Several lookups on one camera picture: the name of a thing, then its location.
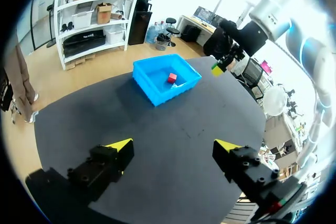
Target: beige pants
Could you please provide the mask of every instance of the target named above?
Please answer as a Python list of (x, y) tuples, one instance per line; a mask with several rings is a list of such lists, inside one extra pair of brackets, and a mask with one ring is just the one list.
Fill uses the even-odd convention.
[(16, 106), (24, 119), (29, 121), (33, 113), (31, 104), (34, 101), (35, 90), (29, 82), (27, 64), (19, 44), (6, 57), (5, 71), (13, 88)]

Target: stool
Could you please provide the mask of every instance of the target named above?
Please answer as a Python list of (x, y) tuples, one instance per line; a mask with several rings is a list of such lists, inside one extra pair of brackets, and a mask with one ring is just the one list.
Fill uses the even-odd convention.
[(180, 34), (180, 31), (173, 27), (173, 24), (176, 23), (176, 19), (175, 18), (167, 18), (166, 23), (168, 24), (168, 27), (167, 27), (166, 30), (167, 30), (168, 33), (171, 34), (168, 46), (169, 47), (175, 47), (176, 44), (174, 42), (172, 42), (173, 34), (176, 34), (176, 35)]
[(47, 47), (51, 47), (54, 44), (56, 44), (56, 40), (53, 39), (53, 34), (51, 33), (51, 12), (54, 10), (54, 3), (52, 3), (51, 5), (49, 5), (47, 7), (47, 11), (49, 12), (49, 29), (50, 29), (50, 41), (47, 44)]

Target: black tabletop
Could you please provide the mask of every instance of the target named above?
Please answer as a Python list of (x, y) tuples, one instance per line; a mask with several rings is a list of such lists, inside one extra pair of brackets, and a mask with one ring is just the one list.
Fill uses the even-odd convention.
[(241, 191), (212, 159), (213, 141), (259, 149), (265, 116), (230, 73), (211, 74), (213, 58), (188, 62), (202, 79), (158, 107), (127, 73), (41, 110), (35, 134), (43, 169), (66, 177), (90, 148), (131, 137), (133, 160), (91, 209), (127, 223), (220, 223)]

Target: trash bin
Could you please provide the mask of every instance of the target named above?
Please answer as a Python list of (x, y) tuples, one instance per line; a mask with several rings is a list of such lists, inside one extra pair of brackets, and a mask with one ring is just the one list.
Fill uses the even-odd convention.
[(159, 51), (165, 51), (169, 44), (169, 37), (165, 34), (159, 34), (156, 39), (155, 48)]

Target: white shelving unit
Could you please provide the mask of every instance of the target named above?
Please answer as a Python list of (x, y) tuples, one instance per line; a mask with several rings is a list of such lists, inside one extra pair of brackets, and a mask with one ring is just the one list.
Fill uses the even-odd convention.
[[(77, 1), (69, 1), (68, 3), (65, 3), (65, 0), (55, 0), (54, 3), (54, 29), (55, 29), (55, 37), (56, 37), (56, 45), (57, 45), (57, 50), (58, 50), (58, 54), (59, 54), (59, 59), (60, 62), (62, 64), (63, 69), (66, 69), (66, 63), (71, 62), (73, 60), (76, 60), (80, 57), (83, 57), (85, 55), (89, 55), (98, 51), (102, 51), (102, 50), (106, 50), (106, 49), (110, 49), (110, 48), (114, 48), (114, 47), (124, 47), (124, 50), (127, 50), (127, 46), (128, 46), (128, 38), (129, 38), (129, 33), (130, 33), (130, 27), (131, 27), (131, 22), (132, 22), (132, 17), (133, 17), (133, 13), (134, 13), (134, 9), (135, 9), (135, 4), (137, 2), (137, 0), (115, 0), (115, 1), (121, 1), (121, 6), (122, 6), (122, 11), (124, 13), (124, 20), (116, 20), (116, 19), (111, 19), (109, 23), (106, 24), (97, 24), (96, 19), (94, 18), (94, 16), (91, 19), (91, 25), (85, 28), (81, 28), (81, 29), (72, 29), (72, 30), (68, 30), (65, 32), (61, 32), (61, 27), (62, 24), (68, 21), (72, 21), (71, 20), (71, 11), (74, 11), (76, 6), (78, 4), (82, 4), (82, 3), (87, 3), (87, 2), (99, 2), (99, 1), (111, 1), (111, 0), (77, 0)], [(126, 11), (125, 5), (126, 3), (129, 6), (129, 12)], [(78, 33), (82, 33), (84, 31), (89, 31), (89, 30), (96, 30), (97, 28), (102, 28), (104, 26), (111, 26), (111, 25), (120, 25), (123, 26), (125, 28), (125, 40), (123, 42), (119, 42), (116, 44), (108, 44), (105, 43), (102, 46), (99, 47), (95, 47), (95, 48), (91, 48), (89, 50), (80, 52), (76, 55), (73, 56), (69, 56), (69, 57), (65, 57), (64, 53), (63, 53), (63, 49), (62, 49), (62, 45), (63, 42), (66, 38), (78, 34)]]

